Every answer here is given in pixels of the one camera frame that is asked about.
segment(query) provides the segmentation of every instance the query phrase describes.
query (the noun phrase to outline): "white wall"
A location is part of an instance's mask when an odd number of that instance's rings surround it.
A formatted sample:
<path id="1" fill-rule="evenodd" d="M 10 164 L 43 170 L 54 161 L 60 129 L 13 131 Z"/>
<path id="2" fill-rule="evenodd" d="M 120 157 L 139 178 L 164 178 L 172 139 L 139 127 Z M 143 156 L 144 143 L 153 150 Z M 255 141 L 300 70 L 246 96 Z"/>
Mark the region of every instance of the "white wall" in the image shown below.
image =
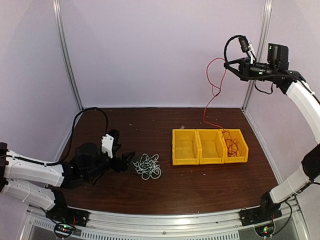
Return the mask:
<path id="1" fill-rule="evenodd" d="M 54 161 L 77 109 L 52 1 L 1 1 L 0 29 L 0 141 L 20 154 Z M 0 195 L 1 239 L 17 239 L 26 209 Z"/>
<path id="2" fill-rule="evenodd" d="M 299 71 L 320 96 L 320 2 L 274 0 L 268 42 L 289 47 L 289 69 Z M 269 83 L 259 83 L 269 90 Z M 307 122 L 295 105 L 278 89 L 272 95 L 254 91 L 248 112 L 262 134 L 284 180 L 316 146 Z M 299 197 L 311 239 L 319 239 L 320 187 L 310 186 Z"/>
<path id="3" fill-rule="evenodd" d="M 69 0 L 61 13 L 74 76 L 86 107 L 204 107 L 210 60 L 229 37 L 258 46 L 263 0 Z M 230 59 L 243 56 L 239 43 Z M 222 62 L 211 69 L 218 82 Z M 215 107 L 240 107 L 247 91 L 228 73 Z"/>

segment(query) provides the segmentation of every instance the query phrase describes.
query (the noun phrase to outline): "red string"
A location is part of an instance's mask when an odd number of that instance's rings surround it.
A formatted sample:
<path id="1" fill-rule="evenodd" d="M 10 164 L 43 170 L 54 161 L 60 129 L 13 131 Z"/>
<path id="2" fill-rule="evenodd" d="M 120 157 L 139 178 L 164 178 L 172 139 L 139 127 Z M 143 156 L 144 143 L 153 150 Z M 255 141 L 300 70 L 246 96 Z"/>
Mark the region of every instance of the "red string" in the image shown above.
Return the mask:
<path id="1" fill-rule="evenodd" d="M 206 78 L 208 79 L 208 82 L 209 82 L 210 85 L 212 86 L 211 91 L 212 91 L 213 97 L 212 97 L 211 100 L 208 102 L 208 104 L 205 106 L 205 109 L 204 109 L 204 112 L 203 112 L 203 121 L 204 121 L 206 124 L 209 124 L 209 125 L 211 125 L 211 126 L 213 126 L 213 127 L 223 129 L 223 127 L 220 126 L 220 125 L 213 124 L 213 123 L 211 123 L 211 122 L 209 122 L 209 121 L 206 121 L 207 108 L 208 108 L 209 104 L 221 93 L 222 83 L 223 83 L 224 78 L 225 78 L 226 73 L 227 73 L 227 69 L 225 69 L 225 70 L 224 70 L 224 73 L 223 73 L 223 76 L 222 76 L 222 78 L 221 78 L 221 81 L 220 81 L 220 86 L 216 86 L 216 85 L 214 85 L 214 84 L 210 81 L 210 78 L 209 78 L 209 67 L 210 67 L 210 65 L 211 65 L 214 61 L 216 61 L 216 60 L 223 60 L 224 62 L 226 62 L 222 57 L 217 57 L 217 58 L 213 59 L 211 62 L 209 62 L 208 66 L 206 67 Z M 218 92 L 217 94 L 214 93 L 214 88 L 219 89 L 219 92 Z"/>

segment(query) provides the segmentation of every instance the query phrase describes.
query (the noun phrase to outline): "white rope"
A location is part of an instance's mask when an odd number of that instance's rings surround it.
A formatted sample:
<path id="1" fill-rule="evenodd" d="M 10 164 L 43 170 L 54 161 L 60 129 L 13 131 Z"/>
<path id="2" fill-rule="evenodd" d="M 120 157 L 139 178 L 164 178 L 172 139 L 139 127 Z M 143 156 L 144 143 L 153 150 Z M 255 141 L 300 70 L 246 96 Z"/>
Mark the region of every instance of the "white rope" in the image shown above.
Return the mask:
<path id="1" fill-rule="evenodd" d="M 152 157 L 148 156 L 146 153 L 142 154 L 139 161 L 133 162 L 136 173 L 140 174 L 143 180 L 160 178 L 162 172 L 160 165 L 157 164 L 158 159 L 158 154 L 155 154 Z"/>

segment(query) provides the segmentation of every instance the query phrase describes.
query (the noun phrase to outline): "wood grain surface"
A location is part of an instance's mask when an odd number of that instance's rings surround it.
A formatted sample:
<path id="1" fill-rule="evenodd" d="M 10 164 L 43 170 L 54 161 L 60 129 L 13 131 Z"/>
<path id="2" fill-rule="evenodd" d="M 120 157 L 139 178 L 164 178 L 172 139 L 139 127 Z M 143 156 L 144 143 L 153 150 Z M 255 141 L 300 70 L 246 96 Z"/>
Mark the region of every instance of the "wood grain surface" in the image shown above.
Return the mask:
<path id="1" fill-rule="evenodd" d="M 162 175 L 142 180 L 128 170 L 112 170 L 95 186 L 63 190 L 69 206 L 126 214 L 189 214 L 238 209 L 260 204 L 263 193 L 277 185 L 265 154 L 242 111 L 210 108 L 207 120 L 226 129 L 241 129 L 249 147 L 247 163 L 172 166 L 172 129 L 209 129 L 203 108 L 111 108 L 109 130 L 120 131 L 121 153 L 159 154 Z M 100 145 L 105 120 L 89 111 L 79 120 L 72 150 L 85 142 Z"/>

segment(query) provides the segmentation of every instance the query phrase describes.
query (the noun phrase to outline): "yellow plastic container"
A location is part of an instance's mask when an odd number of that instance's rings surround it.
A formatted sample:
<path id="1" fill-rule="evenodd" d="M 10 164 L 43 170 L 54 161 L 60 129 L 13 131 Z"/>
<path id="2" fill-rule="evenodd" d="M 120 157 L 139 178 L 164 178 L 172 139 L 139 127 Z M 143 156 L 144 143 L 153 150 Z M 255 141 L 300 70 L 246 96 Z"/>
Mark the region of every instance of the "yellow plastic container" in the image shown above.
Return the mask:
<path id="1" fill-rule="evenodd" d="M 197 129 L 200 143 L 200 164 L 224 164 L 227 146 L 219 129 Z"/>
<path id="2" fill-rule="evenodd" d="M 238 156 L 228 156 L 228 148 L 226 141 L 224 141 L 226 147 L 226 155 L 225 155 L 225 163 L 246 163 L 248 161 L 249 148 L 246 144 L 244 136 L 242 135 L 240 129 L 220 129 L 221 134 L 223 134 L 224 138 L 231 138 L 235 140 L 235 142 L 239 142 L 238 146 Z"/>
<path id="3" fill-rule="evenodd" d="M 195 129 L 172 130 L 172 164 L 198 165 L 200 144 Z"/>

